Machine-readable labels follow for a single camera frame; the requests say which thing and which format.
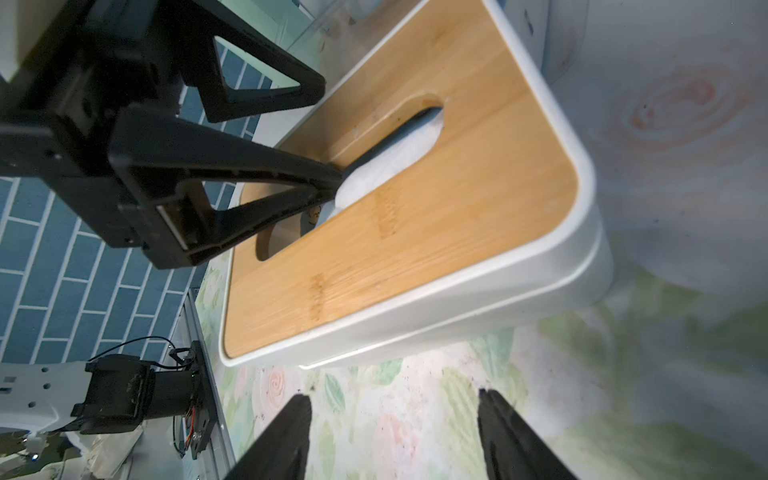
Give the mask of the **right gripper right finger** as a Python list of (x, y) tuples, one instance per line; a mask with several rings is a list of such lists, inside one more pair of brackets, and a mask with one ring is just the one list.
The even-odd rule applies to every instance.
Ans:
[(477, 423), (489, 479), (577, 479), (498, 391), (479, 390)]

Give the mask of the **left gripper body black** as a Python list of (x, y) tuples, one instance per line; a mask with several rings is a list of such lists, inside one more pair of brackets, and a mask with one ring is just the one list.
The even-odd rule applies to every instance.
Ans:
[(108, 160), (117, 117), (133, 104), (179, 111), (166, 5), (1, 4), (1, 173), (40, 179), (114, 248), (141, 243)]

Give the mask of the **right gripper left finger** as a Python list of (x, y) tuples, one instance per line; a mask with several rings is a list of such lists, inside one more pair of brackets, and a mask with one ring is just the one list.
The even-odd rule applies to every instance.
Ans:
[(304, 479), (311, 422), (310, 397), (293, 395), (225, 479)]

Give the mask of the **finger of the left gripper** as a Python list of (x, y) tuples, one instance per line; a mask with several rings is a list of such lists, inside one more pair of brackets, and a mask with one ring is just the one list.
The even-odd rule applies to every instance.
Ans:
[(173, 3), (174, 59), (209, 123), (316, 104), (326, 80), (220, 1)]
[(281, 220), (329, 200), (334, 167), (133, 105), (107, 146), (126, 232), (157, 269), (201, 265)]

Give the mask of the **white plastic box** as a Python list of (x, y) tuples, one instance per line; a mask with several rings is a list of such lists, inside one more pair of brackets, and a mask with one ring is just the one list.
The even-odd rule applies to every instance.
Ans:
[(544, 319), (599, 300), (614, 261), (599, 209), (552, 249), (502, 266), (478, 266), (472, 278), (434, 282), (344, 319), (321, 336), (304, 370), (375, 363)]

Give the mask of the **white box with bamboo lid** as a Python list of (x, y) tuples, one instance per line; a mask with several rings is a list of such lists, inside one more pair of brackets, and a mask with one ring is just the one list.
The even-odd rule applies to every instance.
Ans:
[(280, 148), (347, 167), (430, 107), (444, 126), (417, 163), (266, 261), (234, 250), (224, 365), (300, 367), (345, 318), (546, 252), (597, 207), (593, 163), (494, 1), (418, 3)]

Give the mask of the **clear plastic tissue box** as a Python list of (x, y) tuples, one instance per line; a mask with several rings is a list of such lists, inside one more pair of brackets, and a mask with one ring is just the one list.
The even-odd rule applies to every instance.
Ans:
[(330, 83), (367, 55), (417, 6), (415, 1), (303, 1), (310, 24), (287, 51)]

